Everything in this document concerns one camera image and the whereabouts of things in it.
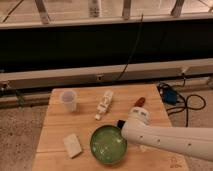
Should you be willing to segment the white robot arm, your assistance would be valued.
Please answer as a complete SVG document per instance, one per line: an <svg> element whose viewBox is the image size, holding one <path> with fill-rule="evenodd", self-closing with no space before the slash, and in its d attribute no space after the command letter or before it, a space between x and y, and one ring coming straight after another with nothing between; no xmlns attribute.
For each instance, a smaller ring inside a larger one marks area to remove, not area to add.
<svg viewBox="0 0 213 171"><path fill-rule="evenodd" d="M142 107L133 107L121 134L135 144L213 162L213 128L151 126L149 112Z"/></svg>

